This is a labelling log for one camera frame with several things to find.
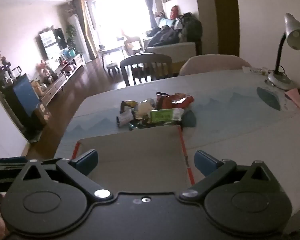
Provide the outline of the small teal foil candy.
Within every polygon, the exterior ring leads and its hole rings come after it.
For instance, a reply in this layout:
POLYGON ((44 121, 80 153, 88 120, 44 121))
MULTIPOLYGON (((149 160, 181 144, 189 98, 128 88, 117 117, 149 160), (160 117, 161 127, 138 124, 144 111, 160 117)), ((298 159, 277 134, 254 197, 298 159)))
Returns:
POLYGON ((144 129, 144 128, 146 128, 146 126, 142 122, 139 122, 139 121, 131 121, 128 124, 128 129, 130 131, 133 131, 135 129, 144 129))

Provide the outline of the white and blue biscuit packet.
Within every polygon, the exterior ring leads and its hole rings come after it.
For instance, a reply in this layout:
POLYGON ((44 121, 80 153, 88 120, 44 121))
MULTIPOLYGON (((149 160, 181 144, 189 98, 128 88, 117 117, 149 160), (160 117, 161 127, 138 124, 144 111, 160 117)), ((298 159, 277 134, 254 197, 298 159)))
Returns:
POLYGON ((130 123, 133 120, 134 120, 134 112, 131 109, 120 113, 116 117, 116 123, 118 127, 125 126, 126 124, 130 123))

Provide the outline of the green wafer snack packet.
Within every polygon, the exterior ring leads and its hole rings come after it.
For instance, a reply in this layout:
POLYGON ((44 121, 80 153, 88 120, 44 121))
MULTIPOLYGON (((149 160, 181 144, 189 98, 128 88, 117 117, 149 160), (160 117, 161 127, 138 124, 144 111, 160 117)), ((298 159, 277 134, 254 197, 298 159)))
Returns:
POLYGON ((152 123, 181 121, 184 110, 181 108, 154 109, 150 111, 152 123))

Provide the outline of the red Korean chip bag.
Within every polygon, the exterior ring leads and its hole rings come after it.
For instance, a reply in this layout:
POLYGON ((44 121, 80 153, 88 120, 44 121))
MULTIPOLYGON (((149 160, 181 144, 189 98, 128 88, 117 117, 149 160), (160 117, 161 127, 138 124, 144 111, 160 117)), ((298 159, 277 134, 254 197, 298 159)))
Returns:
POLYGON ((157 109, 186 109, 193 102, 194 97, 187 94, 175 93, 170 95, 163 92, 157 92, 157 109))

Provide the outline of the cream white snack pouch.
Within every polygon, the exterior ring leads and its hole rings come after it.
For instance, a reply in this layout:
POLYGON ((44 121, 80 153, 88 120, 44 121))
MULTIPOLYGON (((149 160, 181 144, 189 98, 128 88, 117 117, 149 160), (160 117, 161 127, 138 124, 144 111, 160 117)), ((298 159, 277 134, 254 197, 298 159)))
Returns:
POLYGON ((148 119, 151 110, 155 109, 155 102, 153 99, 146 99, 137 103, 134 108, 135 118, 137 120, 148 119))

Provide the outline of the white storage cabinet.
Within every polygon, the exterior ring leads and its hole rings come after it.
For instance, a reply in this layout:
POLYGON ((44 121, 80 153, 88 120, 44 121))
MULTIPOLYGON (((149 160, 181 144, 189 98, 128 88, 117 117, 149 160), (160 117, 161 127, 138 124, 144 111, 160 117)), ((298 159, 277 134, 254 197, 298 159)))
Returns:
POLYGON ((0 158, 25 157, 30 143, 0 102, 0 158))

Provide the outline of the cardboard box with red tape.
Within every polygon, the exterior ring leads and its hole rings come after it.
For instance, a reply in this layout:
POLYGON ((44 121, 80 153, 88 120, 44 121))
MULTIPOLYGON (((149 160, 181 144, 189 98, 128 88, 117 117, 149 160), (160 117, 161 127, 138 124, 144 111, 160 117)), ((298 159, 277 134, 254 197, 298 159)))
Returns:
POLYGON ((84 138, 73 157, 98 153, 89 178, 113 194, 180 192, 194 184, 181 127, 158 126, 84 138))

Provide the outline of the paper bag on floor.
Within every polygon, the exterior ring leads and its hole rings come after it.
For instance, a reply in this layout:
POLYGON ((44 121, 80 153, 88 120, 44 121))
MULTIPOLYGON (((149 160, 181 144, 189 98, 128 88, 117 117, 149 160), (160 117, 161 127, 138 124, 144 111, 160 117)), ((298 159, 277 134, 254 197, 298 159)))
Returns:
POLYGON ((47 107, 43 103, 39 103, 37 105, 37 108, 34 110, 37 118, 43 125, 47 125, 50 118, 51 118, 51 113, 47 109, 47 107))

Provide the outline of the black water dispenser cabinet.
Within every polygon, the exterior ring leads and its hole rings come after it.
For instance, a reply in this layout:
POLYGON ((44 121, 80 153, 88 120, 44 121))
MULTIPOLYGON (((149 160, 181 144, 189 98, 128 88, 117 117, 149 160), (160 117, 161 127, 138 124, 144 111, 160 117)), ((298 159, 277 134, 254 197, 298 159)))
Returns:
POLYGON ((21 132, 29 141, 35 141, 44 128, 35 110, 40 100, 34 92, 27 75, 9 82, 10 74, 0 68, 0 91, 11 110, 22 124, 21 132))

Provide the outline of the long tv console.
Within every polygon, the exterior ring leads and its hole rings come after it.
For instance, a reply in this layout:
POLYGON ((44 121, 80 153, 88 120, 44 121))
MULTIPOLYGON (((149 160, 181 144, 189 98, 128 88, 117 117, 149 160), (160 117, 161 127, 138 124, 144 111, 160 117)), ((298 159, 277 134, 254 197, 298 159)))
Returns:
POLYGON ((64 91, 66 83, 74 76, 74 74, 85 67, 85 61, 81 54, 70 58, 63 66, 55 70, 57 79, 47 86, 47 89, 40 96, 43 104, 48 105, 53 97, 61 90, 64 91))

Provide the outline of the pink upholstered chair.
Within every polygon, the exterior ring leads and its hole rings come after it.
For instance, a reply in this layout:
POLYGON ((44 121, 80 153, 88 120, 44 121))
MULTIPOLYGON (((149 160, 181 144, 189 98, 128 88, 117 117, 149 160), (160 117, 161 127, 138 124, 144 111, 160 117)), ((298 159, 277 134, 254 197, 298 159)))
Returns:
POLYGON ((242 67, 251 67, 251 64, 234 55, 199 55, 186 61, 179 71, 179 76, 215 72, 220 70, 238 70, 242 69, 242 67))

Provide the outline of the small round stool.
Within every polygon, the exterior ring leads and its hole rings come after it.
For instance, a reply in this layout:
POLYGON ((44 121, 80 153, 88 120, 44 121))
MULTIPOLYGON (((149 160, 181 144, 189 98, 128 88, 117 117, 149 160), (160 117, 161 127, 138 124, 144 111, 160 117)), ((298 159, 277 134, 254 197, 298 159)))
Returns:
POLYGON ((110 63, 110 64, 106 65, 106 68, 107 68, 109 75, 117 74, 120 71, 117 63, 110 63))

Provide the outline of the dark wooden dining chair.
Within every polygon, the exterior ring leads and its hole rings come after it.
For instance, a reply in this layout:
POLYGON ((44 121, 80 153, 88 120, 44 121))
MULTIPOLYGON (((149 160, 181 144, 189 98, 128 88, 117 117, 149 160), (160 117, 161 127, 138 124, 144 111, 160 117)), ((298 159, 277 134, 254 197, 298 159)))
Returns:
POLYGON ((120 69, 125 85, 130 86, 127 70, 132 74, 133 83, 142 79, 148 82, 173 77, 171 57, 158 53, 143 53, 129 56, 120 62, 120 69))

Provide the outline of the white coffee table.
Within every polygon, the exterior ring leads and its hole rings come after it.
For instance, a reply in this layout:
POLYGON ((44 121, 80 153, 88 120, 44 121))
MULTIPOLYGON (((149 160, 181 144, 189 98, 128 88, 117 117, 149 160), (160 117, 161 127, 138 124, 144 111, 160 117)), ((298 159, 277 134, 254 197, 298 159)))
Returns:
POLYGON ((105 47, 104 49, 99 49, 97 51, 97 54, 101 58, 103 68, 105 68, 105 64, 104 64, 104 56, 105 55, 111 54, 111 53, 116 52, 116 51, 121 51, 124 54, 124 52, 123 52, 124 48, 125 48, 124 45, 119 45, 117 47, 105 47))

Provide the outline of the white sofa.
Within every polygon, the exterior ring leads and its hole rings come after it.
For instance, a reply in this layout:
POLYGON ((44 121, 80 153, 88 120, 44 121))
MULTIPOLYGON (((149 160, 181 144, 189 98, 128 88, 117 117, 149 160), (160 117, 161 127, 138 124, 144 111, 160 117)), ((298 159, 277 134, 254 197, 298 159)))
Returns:
POLYGON ((157 47, 148 47, 146 53, 167 55, 173 63, 187 61, 196 56, 196 45, 194 42, 180 42, 157 47))

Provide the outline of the white standing air conditioner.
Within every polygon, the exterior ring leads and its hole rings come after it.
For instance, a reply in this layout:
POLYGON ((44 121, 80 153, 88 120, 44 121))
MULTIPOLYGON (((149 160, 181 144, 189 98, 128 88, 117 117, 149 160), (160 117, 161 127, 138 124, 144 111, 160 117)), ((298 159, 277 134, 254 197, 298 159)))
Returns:
POLYGON ((76 14, 73 14, 68 18, 68 23, 70 24, 71 30, 74 33, 74 44, 76 50, 82 54, 85 62, 90 62, 89 51, 84 38, 84 34, 79 22, 79 18, 76 14))

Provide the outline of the television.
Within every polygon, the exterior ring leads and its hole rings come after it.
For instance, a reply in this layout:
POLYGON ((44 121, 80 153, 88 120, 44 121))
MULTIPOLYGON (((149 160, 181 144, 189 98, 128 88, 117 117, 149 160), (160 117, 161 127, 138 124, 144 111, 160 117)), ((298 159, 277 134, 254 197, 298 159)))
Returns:
POLYGON ((58 58, 61 50, 67 47, 61 28, 45 29, 39 32, 36 41, 44 60, 58 58))

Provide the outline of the pile of dark clothes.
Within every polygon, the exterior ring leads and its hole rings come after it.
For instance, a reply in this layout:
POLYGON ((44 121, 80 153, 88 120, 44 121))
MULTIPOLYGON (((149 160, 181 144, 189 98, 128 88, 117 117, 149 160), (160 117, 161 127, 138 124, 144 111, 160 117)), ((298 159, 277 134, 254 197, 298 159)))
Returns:
POLYGON ((159 47, 180 42, 201 41, 203 28, 201 22, 188 12, 173 20, 171 26, 165 25, 149 41, 148 47, 159 47))

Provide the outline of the grey desk lamp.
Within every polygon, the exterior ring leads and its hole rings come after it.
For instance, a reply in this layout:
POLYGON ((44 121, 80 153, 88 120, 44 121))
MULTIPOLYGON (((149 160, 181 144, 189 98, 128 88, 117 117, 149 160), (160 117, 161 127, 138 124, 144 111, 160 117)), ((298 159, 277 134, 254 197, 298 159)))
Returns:
POLYGON ((292 14, 284 15, 285 29, 279 42, 275 68, 268 81, 282 90, 300 85, 300 21, 292 14))

